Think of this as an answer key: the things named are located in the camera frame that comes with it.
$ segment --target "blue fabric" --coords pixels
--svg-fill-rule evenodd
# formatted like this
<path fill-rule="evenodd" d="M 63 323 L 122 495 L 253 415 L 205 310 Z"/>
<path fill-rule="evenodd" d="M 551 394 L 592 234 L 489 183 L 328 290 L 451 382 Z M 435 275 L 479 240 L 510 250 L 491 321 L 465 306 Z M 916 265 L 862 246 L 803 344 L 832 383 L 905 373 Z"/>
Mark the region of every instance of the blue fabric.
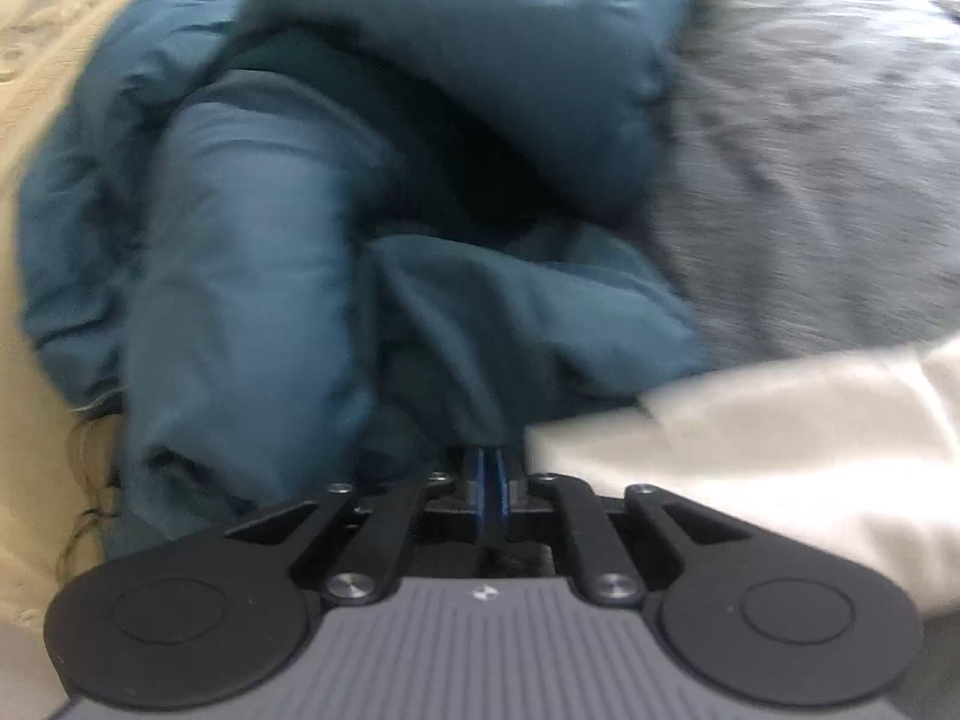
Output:
<path fill-rule="evenodd" d="M 134 2 L 19 223 L 42 364 L 78 407 L 125 391 L 125 506 L 174 538 L 704 370 L 685 305 L 594 226 L 642 204 L 690 1 Z M 224 70 L 290 23 L 432 83 L 573 221 L 477 245 L 421 218 L 431 198 L 375 127 L 302 81 Z"/>

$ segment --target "cream fabric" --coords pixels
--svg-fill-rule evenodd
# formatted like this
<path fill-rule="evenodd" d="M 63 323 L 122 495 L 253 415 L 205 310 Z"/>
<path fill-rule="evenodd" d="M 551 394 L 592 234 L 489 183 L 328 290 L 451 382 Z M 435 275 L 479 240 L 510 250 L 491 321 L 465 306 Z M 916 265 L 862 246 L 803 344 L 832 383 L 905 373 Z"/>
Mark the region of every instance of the cream fabric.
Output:
<path fill-rule="evenodd" d="M 925 613 L 960 605 L 960 337 L 727 371 L 638 410 L 536 427 L 533 466 L 645 482 L 857 560 Z"/>
<path fill-rule="evenodd" d="M 34 632 L 56 591 L 56 559 L 88 503 L 67 470 L 75 420 L 17 328 L 14 196 L 37 136 L 127 1 L 0 0 L 0 622 Z M 89 456 L 104 454 L 102 438 L 88 437 Z"/>

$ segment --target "bed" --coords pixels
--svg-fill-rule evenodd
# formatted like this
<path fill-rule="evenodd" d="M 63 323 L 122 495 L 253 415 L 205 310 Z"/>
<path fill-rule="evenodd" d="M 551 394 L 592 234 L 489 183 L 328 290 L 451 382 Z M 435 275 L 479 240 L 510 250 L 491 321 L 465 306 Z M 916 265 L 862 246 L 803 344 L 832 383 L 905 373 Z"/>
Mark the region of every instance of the bed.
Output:
<path fill-rule="evenodd" d="M 126 1 L 0 0 L 0 619 L 33 635 L 88 498 L 66 469 L 75 415 L 18 330 L 14 196 L 85 52 Z M 960 328 L 957 18 L 958 0 L 704 2 L 680 51 L 669 158 L 632 234 L 683 289 L 721 364 L 742 368 L 655 394 L 640 425 L 629 415 L 534 435 L 543 467 L 598 488 L 672 453 L 678 470 L 664 483 L 907 586 L 931 615 L 901 691 L 917 720 L 960 714 L 960 623 L 947 614 L 960 604 L 949 506 L 960 493 L 960 354 L 939 343 Z M 883 351 L 769 362 L 872 347 Z M 808 442 L 776 453 L 764 424 Z M 85 456 L 107 456 L 113 434 L 88 430 Z M 886 479 L 884 493 L 838 492 L 859 490 L 865 474 Z M 910 494 L 891 496 L 904 475 Z M 757 494 L 742 494 L 751 485 Z M 809 501 L 824 485 L 833 517 L 818 520 Z M 926 488 L 938 507 L 923 504 Z M 779 519 L 750 503 L 774 489 Z M 85 549 L 82 562 L 99 559 L 96 544 Z M 925 562 L 911 565 L 917 554 Z M 32 674 L 35 684 L 0 680 L 26 691 L 24 717 L 59 701 L 49 675 Z"/>

